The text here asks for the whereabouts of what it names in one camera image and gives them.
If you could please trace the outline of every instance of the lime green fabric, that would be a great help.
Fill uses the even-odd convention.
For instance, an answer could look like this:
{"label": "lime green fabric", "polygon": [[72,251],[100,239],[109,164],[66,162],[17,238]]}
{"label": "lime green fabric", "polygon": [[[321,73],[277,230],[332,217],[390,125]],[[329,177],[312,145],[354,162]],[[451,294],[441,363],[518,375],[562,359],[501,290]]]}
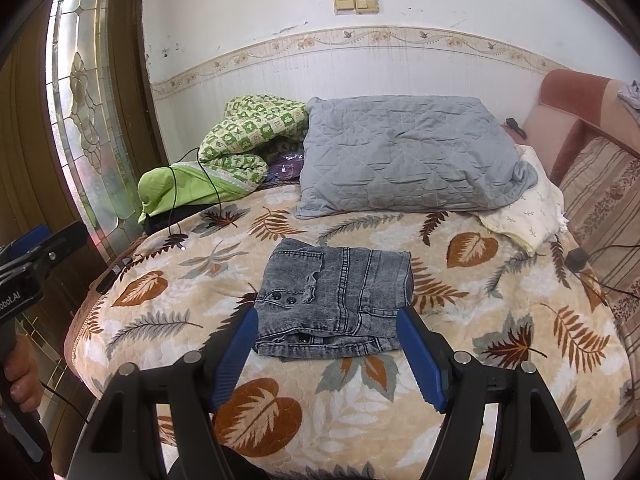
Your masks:
{"label": "lime green fabric", "polygon": [[198,158],[207,174],[197,162],[178,162],[140,178],[140,223],[147,215],[169,211],[174,204],[228,202],[248,195],[260,186],[268,166],[260,156],[247,152],[262,148],[276,136],[302,140],[307,125],[304,103],[268,95],[232,99],[226,104],[225,118],[200,145]]}

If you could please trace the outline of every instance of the striped sofa cushion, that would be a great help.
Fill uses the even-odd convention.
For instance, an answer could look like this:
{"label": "striped sofa cushion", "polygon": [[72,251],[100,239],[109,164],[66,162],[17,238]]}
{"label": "striped sofa cushion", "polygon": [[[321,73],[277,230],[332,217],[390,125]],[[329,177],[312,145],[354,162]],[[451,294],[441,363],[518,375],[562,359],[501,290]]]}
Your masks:
{"label": "striped sofa cushion", "polygon": [[[591,140],[560,183],[569,230],[589,253],[640,244],[640,159],[603,137]],[[640,248],[610,248],[590,257],[597,278],[640,296]],[[640,411],[640,300],[603,290],[629,355]]]}

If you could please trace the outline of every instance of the metal bolt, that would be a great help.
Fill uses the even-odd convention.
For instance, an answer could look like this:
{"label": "metal bolt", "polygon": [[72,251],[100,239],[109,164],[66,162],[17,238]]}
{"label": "metal bolt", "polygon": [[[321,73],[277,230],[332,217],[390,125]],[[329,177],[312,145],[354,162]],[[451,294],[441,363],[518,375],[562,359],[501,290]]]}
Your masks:
{"label": "metal bolt", "polygon": [[536,373],[536,371],[538,370],[536,368],[536,365],[533,364],[533,362],[531,361],[524,361],[520,364],[520,368],[522,368],[522,371],[526,374],[534,374]]}
{"label": "metal bolt", "polygon": [[453,360],[461,365],[468,365],[471,362],[471,354],[463,350],[458,350],[453,354]]}
{"label": "metal bolt", "polygon": [[120,375],[131,375],[136,370],[136,365],[133,363],[124,363],[119,369],[118,373]]}
{"label": "metal bolt", "polygon": [[197,363],[202,357],[202,354],[200,352],[198,352],[197,350],[191,350],[190,352],[187,352],[183,359],[185,363],[188,364],[193,364],[193,363]]}

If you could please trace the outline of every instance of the leaf-patterned blanket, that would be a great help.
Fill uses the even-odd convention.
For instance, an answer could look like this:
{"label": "leaf-patterned blanket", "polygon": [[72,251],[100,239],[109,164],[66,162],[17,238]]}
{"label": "leaf-patterned blanket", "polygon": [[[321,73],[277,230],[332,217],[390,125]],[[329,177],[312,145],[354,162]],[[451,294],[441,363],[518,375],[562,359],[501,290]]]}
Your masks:
{"label": "leaf-patterned blanket", "polygon": [[[474,216],[350,213],[297,220],[298,186],[214,207],[149,237],[108,294],[82,312],[72,363],[100,396],[118,367],[165,366],[201,348],[255,299],[284,237],[331,246],[410,251],[414,307],[455,350],[488,364],[531,359],[577,445],[614,418],[630,380],[625,349],[597,284],[568,274],[569,234],[533,256]],[[472,478],[488,466],[497,410],[486,410]],[[251,352],[220,409],[218,439],[278,478],[419,478],[442,416],[426,404],[402,351],[335,361],[281,362]],[[159,412],[165,457],[177,449]]]}

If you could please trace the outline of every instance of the switch panel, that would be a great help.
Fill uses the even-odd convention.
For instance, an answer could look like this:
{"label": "switch panel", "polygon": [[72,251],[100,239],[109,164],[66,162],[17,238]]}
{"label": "switch panel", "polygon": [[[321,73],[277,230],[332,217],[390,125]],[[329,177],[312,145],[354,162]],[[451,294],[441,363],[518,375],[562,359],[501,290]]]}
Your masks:
{"label": "switch panel", "polygon": [[336,14],[377,14],[378,0],[334,0]]}

